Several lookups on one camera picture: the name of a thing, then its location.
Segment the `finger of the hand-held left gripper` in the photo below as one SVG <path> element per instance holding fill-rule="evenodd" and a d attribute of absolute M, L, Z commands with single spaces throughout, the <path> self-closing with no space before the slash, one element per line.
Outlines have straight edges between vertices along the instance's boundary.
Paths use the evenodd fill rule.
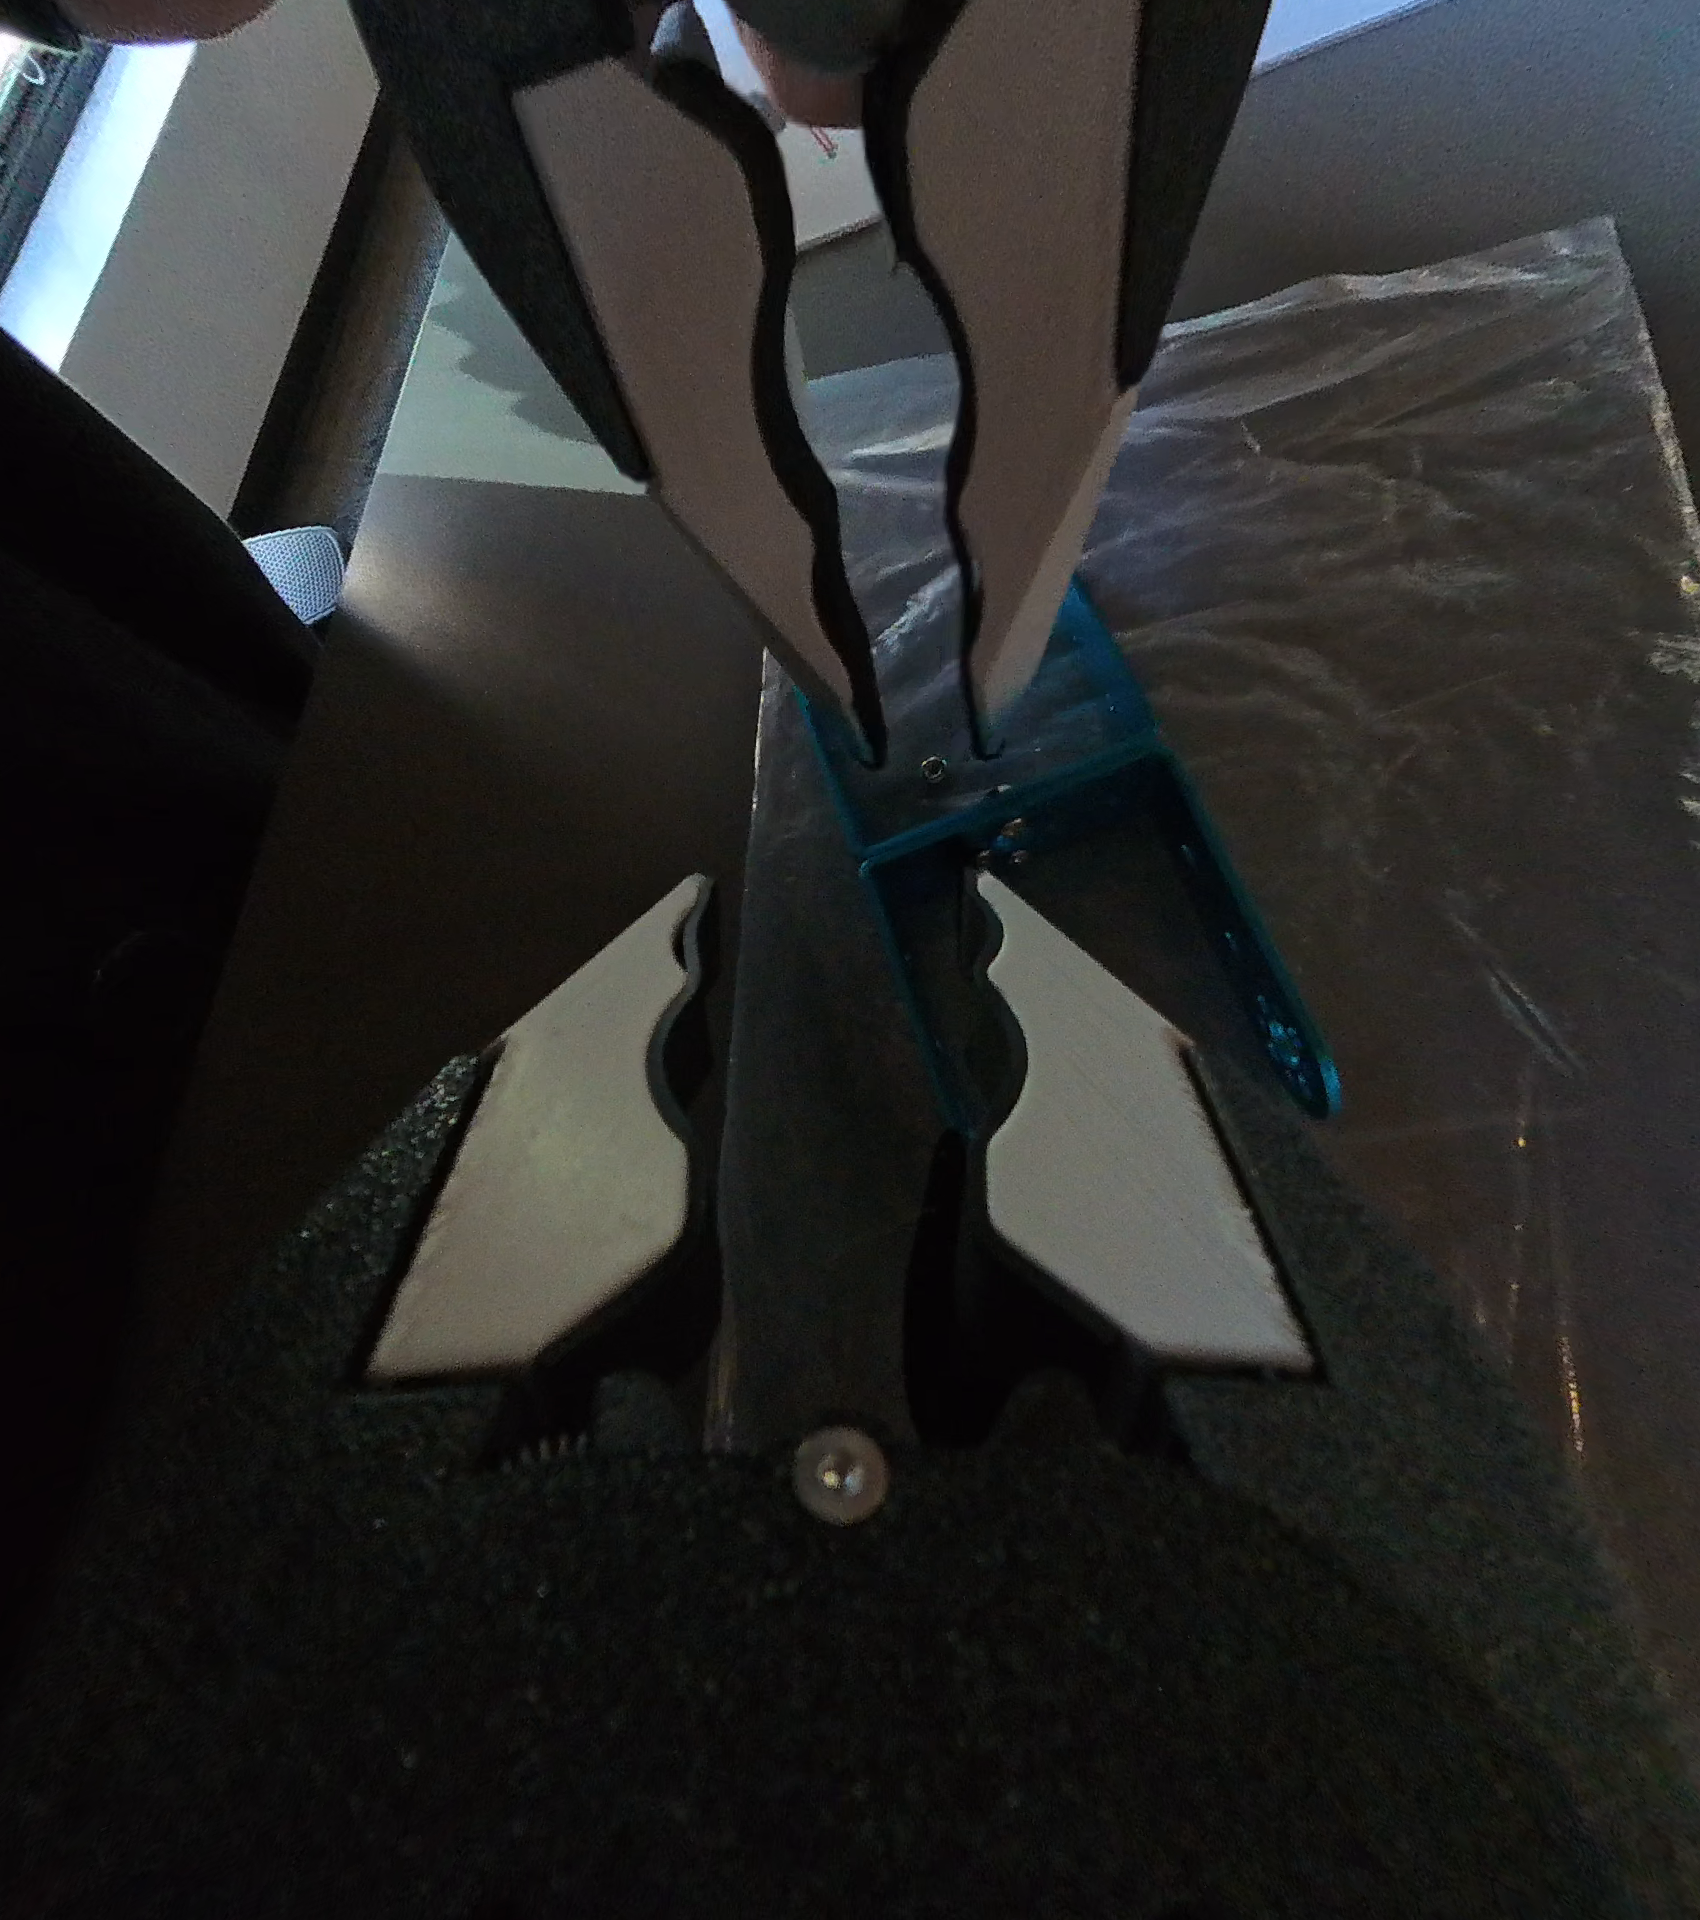
<path fill-rule="evenodd" d="M 877 200 L 958 354 L 948 528 L 984 751 L 1047 647 L 1133 407 L 1118 346 L 1142 13 L 926 7 L 864 78 Z"/>
<path fill-rule="evenodd" d="M 705 62 L 590 62 L 512 107 L 651 495 L 879 766 L 884 703 L 837 491 L 789 376 L 793 226 L 774 131 Z"/>

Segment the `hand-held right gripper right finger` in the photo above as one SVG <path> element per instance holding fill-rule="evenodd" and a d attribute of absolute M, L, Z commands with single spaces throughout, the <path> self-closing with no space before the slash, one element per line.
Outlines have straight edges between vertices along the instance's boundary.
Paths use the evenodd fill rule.
<path fill-rule="evenodd" d="M 982 977 L 1020 1041 L 984 1143 L 991 1233 L 1157 1368 L 1311 1373 L 1315 1354 L 1191 1040 L 1000 875 Z"/>

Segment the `blue H-shaped metal bracket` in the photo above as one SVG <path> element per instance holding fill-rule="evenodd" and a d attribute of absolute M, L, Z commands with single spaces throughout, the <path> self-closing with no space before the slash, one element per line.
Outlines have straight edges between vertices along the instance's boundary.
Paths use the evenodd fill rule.
<path fill-rule="evenodd" d="M 1342 1106 L 1331 1051 L 1226 842 L 1165 737 L 1115 633 L 1079 580 L 1054 615 L 1033 682 L 994 757 L 972 757 L 968 713 L 944 697 L 895 731 L 882 767 L 866 764 L 836 711 L 797 691 L 814 760 L 877 925 L 910 1034 L 948 1126 L 982 1133 L 984 1096 L 965 1060 L 973 1009 L 964 959 L 964 879 L 973 868 L 1029 875 L 1037 859 L 1136 828 L 1165 856 L 1160 895 L 1210 950 L 1273 1082 L 1313 1118 Z M 928 786 L 926 756 L 948 760 Z"/>

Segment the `clear plastic bag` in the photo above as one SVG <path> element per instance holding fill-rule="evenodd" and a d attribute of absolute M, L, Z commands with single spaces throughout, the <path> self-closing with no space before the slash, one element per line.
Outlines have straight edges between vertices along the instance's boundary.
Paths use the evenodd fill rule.
<path fill-rule="evenodd" d="M 1169 1387 L 1536 1730 L 1637 1648 L 1700 1788 L 1700 517 L 1604 219 L 1167 330 L 1088 594 L 1342 1080 L 1148 823 L 1020 890 L 1229 1073 L 1324 1383 Z"/>

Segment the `white ribbed object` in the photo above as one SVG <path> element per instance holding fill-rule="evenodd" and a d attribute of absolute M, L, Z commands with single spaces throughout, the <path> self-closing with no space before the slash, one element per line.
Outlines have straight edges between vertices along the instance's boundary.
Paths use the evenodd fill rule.
<path fill-rule="evenodd" d="M 241 548 L 301 625 L 317 627 L 332 617 L 348 570 L 348 552 L 333 528 L 291 525 L 241 537 Z"/>

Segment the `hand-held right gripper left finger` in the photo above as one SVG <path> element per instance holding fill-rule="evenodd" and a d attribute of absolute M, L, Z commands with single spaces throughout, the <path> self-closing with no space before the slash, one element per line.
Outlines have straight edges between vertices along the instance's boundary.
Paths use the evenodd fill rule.
<path fill-rule="evenodd" d="M 644 1317 L 705 1323 L 713 897 L 686 875 L 481 1051 L 363 1379 L 495 1379 Z"/>

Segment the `white instruction booklet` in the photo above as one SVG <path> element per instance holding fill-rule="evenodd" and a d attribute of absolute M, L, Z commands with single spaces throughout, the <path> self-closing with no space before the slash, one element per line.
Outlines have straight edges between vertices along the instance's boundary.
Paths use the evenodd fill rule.
<path fill-rule="evenodd" d="M 724 82 L 758 110 L 770 86 L 741 44 L 735 4 L 693 4 Z M 1251 69 L 1262 73 L 1319 46 L 1429 4 L 1269 4 Z M 840 254 L 882 224 L 877 194 L 851 127 L 778 124 L 797 255 Z M 522 487 L 631 495 L 536 348 L 503 309 L 460 240 L 449 237 L 430 288 L 379 476 L 456 477 Z"/>

